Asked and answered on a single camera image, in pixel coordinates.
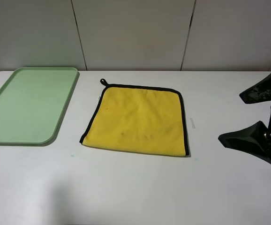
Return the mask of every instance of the white table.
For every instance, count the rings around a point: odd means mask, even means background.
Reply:
[[[0,87],[11,73],[0,72]],[[218,141],[259,120],[268,125],[271,102],[239,98],[268,74],[81,71],[51,145],[0,146],[0,225],[271,225],[271,165]],[[191,157],[82,146],[101,78],[180,91]]]

